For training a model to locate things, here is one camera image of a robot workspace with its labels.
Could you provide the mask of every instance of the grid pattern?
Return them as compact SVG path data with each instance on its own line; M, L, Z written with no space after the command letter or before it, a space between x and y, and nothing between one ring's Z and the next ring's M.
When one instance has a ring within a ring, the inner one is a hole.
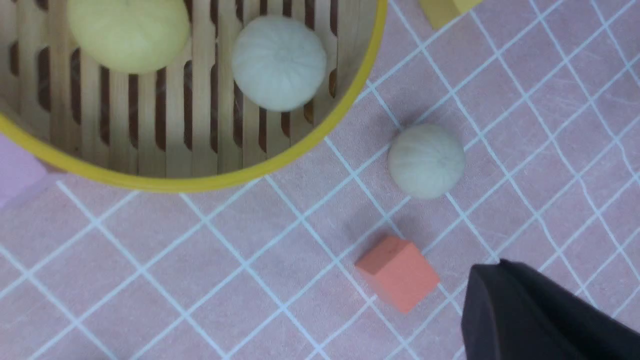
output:
M367 88L284 170L194 195L69 176L0 213L3 358L461 359L468 269L499 257L640 329L640 4L485 0L437 32L389 9ZM429 202L385 170L421 122L468 159ZM408 316L353 268L391 233L441 275Z

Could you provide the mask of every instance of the yellow block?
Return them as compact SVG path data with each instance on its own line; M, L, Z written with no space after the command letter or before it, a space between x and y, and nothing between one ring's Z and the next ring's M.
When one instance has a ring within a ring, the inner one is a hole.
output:
M418 0L434 29L440 29L453 19L471 10L482 0Z

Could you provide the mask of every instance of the bamboo steamer basket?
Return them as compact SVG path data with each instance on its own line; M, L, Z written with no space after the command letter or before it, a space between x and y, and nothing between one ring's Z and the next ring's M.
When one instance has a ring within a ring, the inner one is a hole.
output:
M101 67L75 44L67 0L0 0L0 131L40 159L94 181L151 192L216 190L305 154L362 91L387 0L185 0L191 39L167 68ZM316 96L260 109L234 83L231 52L262 14L305 22L328 54Z

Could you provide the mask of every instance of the ball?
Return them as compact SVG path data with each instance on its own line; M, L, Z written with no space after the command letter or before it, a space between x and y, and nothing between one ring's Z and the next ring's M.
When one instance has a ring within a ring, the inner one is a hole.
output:
M408 195L435 199L451 190L465 171L465 151L444 128L422 124L401 133L389 152L391 178Z
M69 0L67 17L83 51L130 74L169 65L187 44L191 27L183 0Z
M291 111L315 96L324 81L326 51L303 23L262 16L238 35L232 70L238 88L271 111Z

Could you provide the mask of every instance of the wooden block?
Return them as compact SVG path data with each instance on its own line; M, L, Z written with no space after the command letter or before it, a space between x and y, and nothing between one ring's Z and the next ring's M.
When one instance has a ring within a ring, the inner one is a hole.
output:
M0 209L19 205L61 179L62 173L38 161L0 135Z
M408 313L429 295L440 279L410 241L389 236L356 263L379 298Z
M482 0L418 0L434 29L440 29L453 19L471 10Z

